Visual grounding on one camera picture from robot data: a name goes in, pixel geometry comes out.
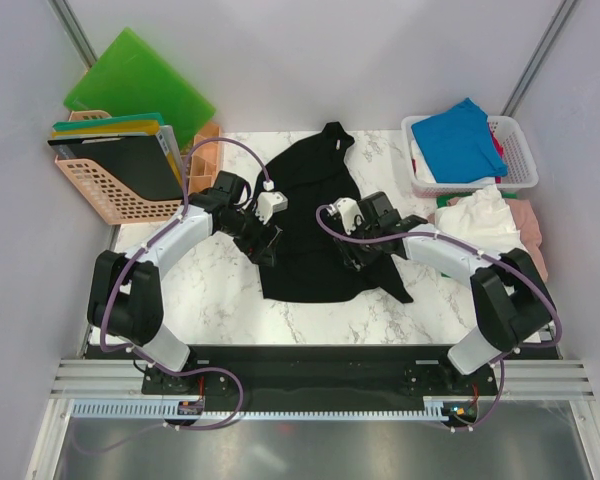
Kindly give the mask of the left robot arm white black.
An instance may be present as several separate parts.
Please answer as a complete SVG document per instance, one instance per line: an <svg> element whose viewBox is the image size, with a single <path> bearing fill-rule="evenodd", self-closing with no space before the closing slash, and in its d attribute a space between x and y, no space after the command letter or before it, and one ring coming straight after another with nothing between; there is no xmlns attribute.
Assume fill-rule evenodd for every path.
<svg viewBox="0 0 600 480"><path fill-rule="evenodd" d="M193 193L153 236L125 252L102 252L96 259L87 308L90 325L103 335L125 340L144 357L166 368L165 382L188 393L199 382L199 369L189 363L192 351L164 324L161 281L196 245L220 232L259 266L275 264L282 230L274 216L288 207L273 182L247 207L241 205L242 177L222 171L212 187Z"/></svg>

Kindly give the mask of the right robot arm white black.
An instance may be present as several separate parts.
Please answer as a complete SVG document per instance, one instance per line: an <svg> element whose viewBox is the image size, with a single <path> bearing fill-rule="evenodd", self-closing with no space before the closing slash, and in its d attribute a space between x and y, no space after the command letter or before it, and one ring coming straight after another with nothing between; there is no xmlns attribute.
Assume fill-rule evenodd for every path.
<svg viewBox="0 0 600 480"><path fill-rule="evenodd" d="M471 292L477 326L449 349L437 371L449 393L463 392L476 370L502 359L557 316L533 260L519 248L481 250L420 216L401 217L383 192L340 198L325 213L342 224L343 232L333 237L354 269L394 255L429 266Z"/></svg>

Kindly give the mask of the black t shirt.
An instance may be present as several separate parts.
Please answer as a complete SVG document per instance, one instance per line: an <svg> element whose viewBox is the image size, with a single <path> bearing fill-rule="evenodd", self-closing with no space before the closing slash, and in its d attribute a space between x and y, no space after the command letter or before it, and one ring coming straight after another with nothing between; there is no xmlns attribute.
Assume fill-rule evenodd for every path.
<svg viewBox="0 0 600 480"><path fill-rule="evenodd" d="M319 206L342 197L361 198L345 164L347 149L354 143L340 123L329 122L320 133L295 142L267 164L275 188L288 199L288 207L273 217L282 230L276 263L259 268L266 299L336 303L380 288L402 304L413 301L391 258L383 256L359 271L350 268L336 239L316 221Z"/></svg>

